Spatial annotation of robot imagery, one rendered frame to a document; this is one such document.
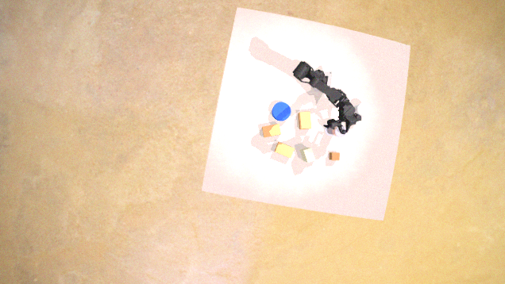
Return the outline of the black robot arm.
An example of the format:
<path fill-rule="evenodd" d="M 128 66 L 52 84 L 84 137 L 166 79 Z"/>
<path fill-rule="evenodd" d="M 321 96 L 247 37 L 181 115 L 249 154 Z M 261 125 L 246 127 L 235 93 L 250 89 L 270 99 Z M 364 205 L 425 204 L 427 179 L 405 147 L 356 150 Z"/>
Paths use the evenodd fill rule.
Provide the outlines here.
<path fill-rule="evenodd" d="M 342 122 L 345 122 L 348 126 L 353 126 L 359 121 L 359 115 L 358 113 L 354 115 L 356 109 L 349 102 L 346 93 L 341 89 L 327 86 L 329 76 L 325 76 L 324 71 L 319 69 L 314 71 L 313 67 L 306 61 L 300 61 L 292 73 L 301 83 L 307 83 L 311 87 L 321 91 L 336 108 L 339 107 L 344 113 Z M 310 81 L 302 81 L 301 79 L 304 78 L 308 78 Z M 337 104 L 335 105 L 335 103 Z"/>

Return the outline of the pale yellow rectangular block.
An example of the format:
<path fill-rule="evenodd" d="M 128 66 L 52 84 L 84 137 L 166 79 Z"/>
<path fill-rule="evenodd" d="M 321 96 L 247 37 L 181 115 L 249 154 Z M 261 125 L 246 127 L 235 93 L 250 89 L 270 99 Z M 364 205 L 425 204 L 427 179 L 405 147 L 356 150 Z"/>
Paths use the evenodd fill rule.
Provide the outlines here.
<path fill-rule="evenodd" d="M 299 129 L 311 129 L 310 112 L 298 112 Z"/>
<path fill-rule="evenodd" d="M 264 138 L 269 137 L 269 136 L 281 135 L 279 124 L 264 126 L 264 127 L 262 127 L 262 130 L 263 130 Z"/>
<path fill-rule="evenodd" d="M 288 146 L 286 144 L 278 142 L 278 144 L 276 145 L 275 152 L 277 152 L 277 153 L 279 153 L 281 155 L 284 155 L 284 156 L 286 156 L 288 158 L 291 158 L 292 155 L 293 155 L 294 150 L 295 150 L 295 148 L 293 148 L 291 146 Z"/>

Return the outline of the orange cube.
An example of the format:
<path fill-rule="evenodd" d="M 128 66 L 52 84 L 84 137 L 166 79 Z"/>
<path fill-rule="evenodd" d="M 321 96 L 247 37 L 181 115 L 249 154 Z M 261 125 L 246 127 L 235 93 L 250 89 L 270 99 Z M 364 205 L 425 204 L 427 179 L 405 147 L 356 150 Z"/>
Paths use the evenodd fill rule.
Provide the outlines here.
<path fill-rule="evenodd" d="M 340 160 L 340 153 L 330 152 L 330 160 Z"/>

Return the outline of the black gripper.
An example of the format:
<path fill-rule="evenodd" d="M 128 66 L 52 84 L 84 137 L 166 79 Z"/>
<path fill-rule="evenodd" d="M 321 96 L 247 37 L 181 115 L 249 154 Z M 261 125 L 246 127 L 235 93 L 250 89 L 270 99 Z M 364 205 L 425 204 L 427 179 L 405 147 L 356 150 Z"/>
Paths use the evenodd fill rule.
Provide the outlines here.
<path fill-rule="evenodd" d="M 340 133 L 342 134 L 342 127 L 343 127 L 343 125 L 342 125 L 342 118 L 343 118 L 343 114 L 344 114 L 344 113 L 343 113 L 343 111 L 342 111 L 342 110 L 340 110 L 340 109 L 338 110 L 338 112 L 339 112 L 339 116 L 338 116 L 339 120 L 336 120 L 336 121 L 335 121 L 334 119 L 331 119 L 331 120 L 328 120 L 328 121 L 327 121 L 327 124 L 328 124 L 330 127 L 332 127 L 332 128 L 333 128 L 333 127 L 335 127 L 335 126 L 337 126 L 337 127 L 338 127 L 338 129 L 339 129 L 339 131 L 340 131 Z M 361 121 L 361 115 L 360 115 L 360 114 L 358 114 L 358 115 L 359 115 L 359 121 Z M 348 126 L 348 125 L 345 123 L 345 130 L 346 130 L 346 132 L 348 132 L 348 131 L 349 131 L 350 127 L 351 127 L 351 126 Z"/>

